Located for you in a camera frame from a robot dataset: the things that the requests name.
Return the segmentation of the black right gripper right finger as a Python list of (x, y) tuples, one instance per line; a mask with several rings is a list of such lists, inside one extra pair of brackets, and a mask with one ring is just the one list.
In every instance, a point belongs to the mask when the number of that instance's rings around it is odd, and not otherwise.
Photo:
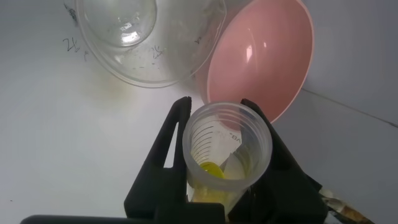
[(228, 214), (232, 223), (323, 223), (327, 207), (270, 121), (254, 102), (241, 104), (265, 121), (272, 137), (271, 162)]

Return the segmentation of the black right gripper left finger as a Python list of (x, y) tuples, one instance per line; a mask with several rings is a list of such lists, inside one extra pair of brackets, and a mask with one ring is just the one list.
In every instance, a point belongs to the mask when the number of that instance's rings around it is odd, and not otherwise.
[[(187, 167), (182, 138), (190, 118), (192, 98), (184, 96), (171, 107), (127, 197), (124, 210), (128, 218), (154, 218), (164, 203), (185, 203)], [(177, 139), (173, 166), (164, 166), (174, 131)]]

